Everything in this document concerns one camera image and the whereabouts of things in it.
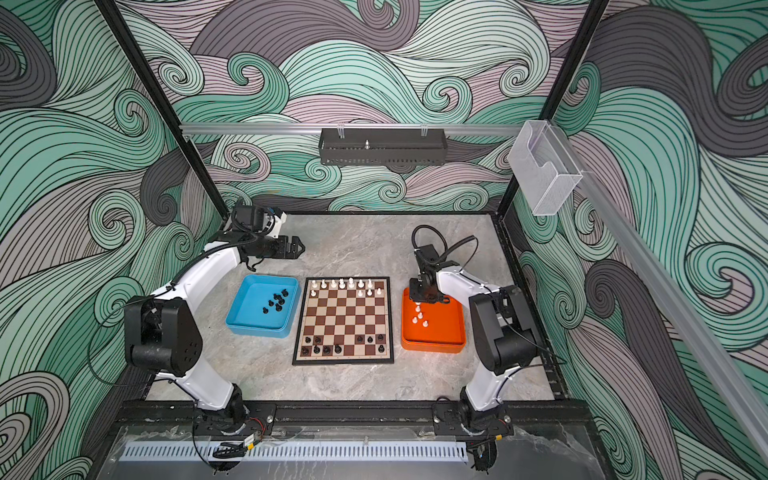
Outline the black perforated wall shelf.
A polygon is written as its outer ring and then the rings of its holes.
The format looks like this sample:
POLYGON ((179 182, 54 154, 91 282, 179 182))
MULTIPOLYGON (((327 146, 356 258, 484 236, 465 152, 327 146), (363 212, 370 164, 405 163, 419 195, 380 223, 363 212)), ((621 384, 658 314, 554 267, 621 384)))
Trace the black perforated wall shelf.
POLYGON ((321 162, 333 166, 441 165, 448 153, 443 130, 352 129, 340 134, 323 129, 318 144, 321 162))

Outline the clear plastic wall bin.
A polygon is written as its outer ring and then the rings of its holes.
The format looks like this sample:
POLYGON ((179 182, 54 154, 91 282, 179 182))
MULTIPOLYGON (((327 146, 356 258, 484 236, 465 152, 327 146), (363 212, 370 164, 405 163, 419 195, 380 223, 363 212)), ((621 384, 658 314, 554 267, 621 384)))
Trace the clear plastic wall bin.
POLYGON ((583 178, 565 132, 547 120, 521 127, 507 161, 534 216, 553 216, 583 178))

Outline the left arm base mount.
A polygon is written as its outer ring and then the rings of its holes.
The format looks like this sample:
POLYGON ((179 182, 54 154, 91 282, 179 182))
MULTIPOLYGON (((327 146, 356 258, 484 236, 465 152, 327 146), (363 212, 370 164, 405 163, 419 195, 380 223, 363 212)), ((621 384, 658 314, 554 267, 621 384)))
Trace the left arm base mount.
POLYGON ((242 418, 230 417, 227 410, 210 411, 194 407, 195 432, 225 439, 245 438, 251 434, 263 436, 271 432, 276 414, 275 403, 246 401, 244 407, 246 413, 242 418))

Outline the blue plastic tray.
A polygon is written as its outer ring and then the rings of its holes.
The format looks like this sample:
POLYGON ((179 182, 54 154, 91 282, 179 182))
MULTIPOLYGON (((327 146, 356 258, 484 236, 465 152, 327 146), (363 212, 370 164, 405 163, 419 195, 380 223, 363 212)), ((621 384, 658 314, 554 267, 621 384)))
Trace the blue plastic tray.
POLYGON ((248 275, 225 323, 234 334, 285 338, 291 330, 300 293, 296 278, 248 275))

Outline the orange plastic tray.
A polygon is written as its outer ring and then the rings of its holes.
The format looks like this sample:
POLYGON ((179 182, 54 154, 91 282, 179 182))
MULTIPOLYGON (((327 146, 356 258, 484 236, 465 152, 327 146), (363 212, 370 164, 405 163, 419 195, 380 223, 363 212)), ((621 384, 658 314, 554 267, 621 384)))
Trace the orange plastic tray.
POLYGON ((466 345, 463 306, 452 297, 447 303, 417 303, 405 288, 402 299, 401 345, 406 350, 457 354, 466 345))

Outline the aluminium rail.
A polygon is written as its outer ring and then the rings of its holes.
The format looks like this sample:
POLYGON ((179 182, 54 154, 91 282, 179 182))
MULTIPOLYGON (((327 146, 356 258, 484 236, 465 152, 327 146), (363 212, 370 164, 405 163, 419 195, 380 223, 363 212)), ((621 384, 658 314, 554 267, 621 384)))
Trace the aluminium rail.
POLYGON ((517 135, 522 125, 494 124, 379 124, 379 123, 182 123, 179 126, 186 136, 194 135, 319 135, 323 129, 333 129, 344 134, 352 129, 386 130, 443 130, 447 136, 493 136, 517 135))

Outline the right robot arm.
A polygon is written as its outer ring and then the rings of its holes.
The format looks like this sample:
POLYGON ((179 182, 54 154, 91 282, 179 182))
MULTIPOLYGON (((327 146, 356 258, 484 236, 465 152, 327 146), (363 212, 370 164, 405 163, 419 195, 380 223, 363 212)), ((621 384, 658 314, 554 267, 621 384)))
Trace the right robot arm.
POLYGON ((442 304, 451 299, 469 310, 479 367, 463 388, 460 402, 465 416, 478 420, 501 407, 503 387, 529 367, 543 348, 530 329, 520 326, 520 320, 529 318, 531 310, 518 286, 491 284, 450 259, 468 243, 477 245, 479 240, 469 235, 450 245, 437 228, 416 226, 411 245, 419 273, 409 280, 409 297, 421 304, 442 304))

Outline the folding chess board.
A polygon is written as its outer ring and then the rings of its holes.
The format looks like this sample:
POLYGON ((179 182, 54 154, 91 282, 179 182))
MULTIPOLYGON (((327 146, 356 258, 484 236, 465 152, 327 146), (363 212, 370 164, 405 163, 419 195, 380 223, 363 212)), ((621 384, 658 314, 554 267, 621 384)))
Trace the folding chess board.
POLYGON ((309 277, 294 366, 392 364, 393 318, 387 277, 309 277))

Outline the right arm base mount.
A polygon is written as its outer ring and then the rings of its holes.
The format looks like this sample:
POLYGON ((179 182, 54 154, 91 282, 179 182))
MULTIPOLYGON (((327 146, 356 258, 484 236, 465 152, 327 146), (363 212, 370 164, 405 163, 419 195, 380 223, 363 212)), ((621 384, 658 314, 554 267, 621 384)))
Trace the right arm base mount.
POLYGON ((475 411, 469 403, 440 399, 432 404, 436 435, 468 438, 507 436, 511 420, 501 406, 475 411))

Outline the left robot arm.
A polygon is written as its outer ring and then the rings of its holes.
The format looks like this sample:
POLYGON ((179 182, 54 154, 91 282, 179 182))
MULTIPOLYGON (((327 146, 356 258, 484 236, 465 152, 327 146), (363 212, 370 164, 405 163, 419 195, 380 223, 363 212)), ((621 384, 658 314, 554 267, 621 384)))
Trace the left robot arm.
POLYGON ((202 253, 166 285, 131 298, 123 307, 127 363, 175 384, 199 409, 243 422, 248 411, 242 391, 203 357, 194 315, 224 276, 249 258, 297 259, 303 254, 298 237, 280 233, 286 221, 278 207, 237 205, 202 253))

